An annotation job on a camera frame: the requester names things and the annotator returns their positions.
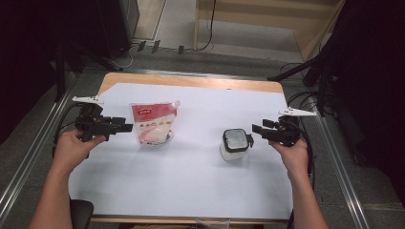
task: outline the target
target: gray carpet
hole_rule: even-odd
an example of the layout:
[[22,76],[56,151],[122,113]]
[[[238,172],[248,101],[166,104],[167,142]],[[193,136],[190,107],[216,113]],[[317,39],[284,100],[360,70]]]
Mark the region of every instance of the gray carpet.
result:
[[[146,48],[144,52],[134,52],[134,63],[124,71],[130,73],[141,69],[182,73],[214,73],[266,80],[266,76],[277,75],[280,67],[285,64],[263,59],[206,53],[187,52],[184,55],[177,55],[176,51],[170,50],[160,50],[153,54],[150,51],[150,48]],[[116,62],[125,65],[129,59],[127,56],[123,56]],[[74,86],[72,95],[89,96],[97,93],[103,76],[107,72],[100,68],[97,63],[89,62],[87,66],[88,68],[85,69]],[[301,78],[301,74],[297,74],[291,79],[283,81],[286,98],[306,90],[301,84]],[[36,132],[45,120],[45,116],[53,105],[53,98],[54,88],[44,94],[32,111],[21,121],[11,137],[0,146],[0,188],[2,190],[10,182]],[[398,207],[399,201],[390,181],[374,168],[361,168],[355,165],[352,160],[352,153],[338,124],[331,116],[326,117],[326,119],[330,125],[335,144],[339,148],[339,153],[352,179],[353,186],[361,203],[366,208],[365,213],[371,228],[405,228],[405,211],[402,206]],[[330,154],[320,136],[315,120],[311,117],[305,118],[305,124],[316,155],[315,193],[325,218],[330,228],[355,228],[347,202],[330,163]],[[52,139],[50,138],[14,203],[3,228],[26,228],[28,226],[51,164],[51,148]],[[267,229],[285,227],[285,225],[266,226]],[[117,229],[118,224],[91,223],[90,228]]]

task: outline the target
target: red and white food package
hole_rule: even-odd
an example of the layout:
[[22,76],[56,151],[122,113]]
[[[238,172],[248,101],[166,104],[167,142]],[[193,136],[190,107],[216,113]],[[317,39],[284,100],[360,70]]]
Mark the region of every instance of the red and white food package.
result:
[[141,144],[161,144],[172,137],[170,128],[177,116],[179,101],[131,104],[135,129]]

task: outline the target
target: hand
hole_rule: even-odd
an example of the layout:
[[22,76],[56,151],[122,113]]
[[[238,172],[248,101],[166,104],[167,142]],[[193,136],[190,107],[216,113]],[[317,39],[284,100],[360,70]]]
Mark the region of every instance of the hand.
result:
[[105,141],[104,135],[97,135],[87,142],[82,142],[80,140],[82,135],[79,130],[73,130],[59,137],[53,157],[53,168],[69,175],[95,146]]
[[286,147],[273,141],[269,141],[268,144],[280,153],[283,163],[288,170],[289,179],[302,175],[308,177],[307,143],[299,139],[291,147]]

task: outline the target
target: white paper sheet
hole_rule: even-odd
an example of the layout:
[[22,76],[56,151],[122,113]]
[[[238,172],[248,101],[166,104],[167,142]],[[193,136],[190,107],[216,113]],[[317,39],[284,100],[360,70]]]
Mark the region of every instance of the white paper sheet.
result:
[[[133,123],[130,103],[179,100],[174,138],[140,146],[135,130],[111,135],[70,179],[72,198],[95,214],[231,219],[288,219],[292,193],[279,154],[251,125],[277,120],[283,94],[194,87],[116,84],[100,95],[105,116]],[[243,128],[254,138],[242,159],[224,161],[223,132]]]

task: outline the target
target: forearm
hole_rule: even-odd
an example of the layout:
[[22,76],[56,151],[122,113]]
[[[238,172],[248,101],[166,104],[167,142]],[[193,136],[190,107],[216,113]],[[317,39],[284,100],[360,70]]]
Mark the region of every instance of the forearm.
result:
[[68,182],[69,173],[50,170],[30,229],[72,228]]
[[293,177],[291,185],[295,228],[328,228],[307,175]]

